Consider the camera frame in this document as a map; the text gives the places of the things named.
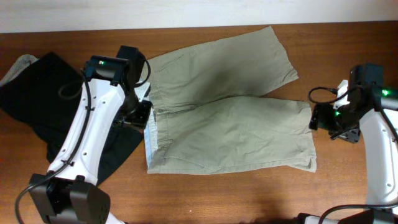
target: green led light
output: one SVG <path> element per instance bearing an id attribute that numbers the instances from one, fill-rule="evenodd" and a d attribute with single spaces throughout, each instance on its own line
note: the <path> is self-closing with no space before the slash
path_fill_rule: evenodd
<path id="1" fill-rule="evenodd" d="M 382 93 L 384 96 L 387 96 L 388 94 L 390 94 L 390 91 L 388 91 L 388 90 L 381 90 L 381 93 Z"/>

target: gray cloth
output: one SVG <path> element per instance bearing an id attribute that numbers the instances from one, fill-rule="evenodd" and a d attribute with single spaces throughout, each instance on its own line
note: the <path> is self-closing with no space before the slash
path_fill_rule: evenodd
<path id="1" fill-rule="evenodd" d="M 21 55 L 15 63 L 12 65 L 12 67 L 8 70 L 6 75 L 0 80 L 0 86 L 3 86 L 10 82 L 11 80 L 15 79 L 18 77 L 18 75 L 29 65 L 32 63 L 36 62 L 38 59 L 33 56 L 33 55 Z"/>
<path id="2" fill-rule="evenodd" d="M 158 114 L 159 149 L 149 173 L 218 174 L 283 165 L 315 171 L 310 116 L 308 103 L 250 96 Z"/>
<path id="3" fill-rule="evenodd" d="M 308 103 L 257 98 L 298 78 L 271 27 L 149 60 L 148 173 L 315 172 Z"/>

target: wooden table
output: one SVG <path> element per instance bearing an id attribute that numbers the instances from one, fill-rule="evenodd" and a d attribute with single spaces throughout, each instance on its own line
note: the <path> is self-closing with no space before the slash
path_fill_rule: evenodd
<path id="1" fill-rule="evenodd" d="M 99 30 L 0 35 L 0 77 L 18 56 L 59 54 L 80 68 L 93 54 L 114 56 L 120 45 L 139 47 L 148 57 L 193 44 L 262 29 L 265 26 L 149 30 Z M 398 85 L 398 22 L 272 26 L 300 79 L 267 96 L 307 100 L 315 86 L 336 87 L 357 64 L 384 66 L 386 83 Z M 319 93 L 323 99 L 331 98 Z M 343 203 L 364 203 L 364 144 L 331 141 L 314 133 L 318 169 L 310 173 L 275 167 L 236 174 L 148 175 L 144 144 L 100 188 L 111 196 L 111 211 L 129 223 L 251 223 L 292 218 L 300 212 L 321 215 Z M 32 173 L 44 174 L 46 144 L 25 124 L 0 112 L 0 217 L 14 223 L 14 201 Z M 25 220 L 40 223 L 30 197 Z M 336 212 L 341 218 L 358 210 Z"/>

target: white wall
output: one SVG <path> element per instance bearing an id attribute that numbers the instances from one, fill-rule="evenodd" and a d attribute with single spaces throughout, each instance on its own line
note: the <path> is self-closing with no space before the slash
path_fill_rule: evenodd
<path id="1" fill-rule="evenodd" d="M 0 32 L 398 20 L 398 0 L 0 0 Z"/>

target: wood grain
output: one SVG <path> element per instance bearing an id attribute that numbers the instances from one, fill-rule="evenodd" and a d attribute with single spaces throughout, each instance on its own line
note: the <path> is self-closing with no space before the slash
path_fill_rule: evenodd
<path id="1" fill-rule="evenodd" d="M 49 51 L 80 68 L 93 54 L 116 55 L 132 45 L 149 58 L 193 44 L 262 29 L 265 26 L 190 29 L 97 30 L 0 35 L 0 77 L 18 56 Z M 386 83 L 398 84 L 398 22 L 272 26 L 300 78 L 268 97 L 307 100 L 315 86 L 337 86 L 357 64 L 384 66 Z M 321 99 L 329 99 L 319 93 Z M 111 196 L 111 211 L 129 223 L 251 223 L 320 215 L 343 203 L 364 203 L 366 160 L 363 141 L 331 141 L 314 133 L 316 173 L 275 167 L 236 174 L 148 175 L 144 144 L 100 188 Z M 0 217 L 15 223 L 13 205 L 32 173 L 44 173 L 46 145 L 25 124 L 0 112 Z M 40 223 L 30 197 L 21 203 L 25 220 Z M 358 211 L 347 210 L 341 218 Z"/>

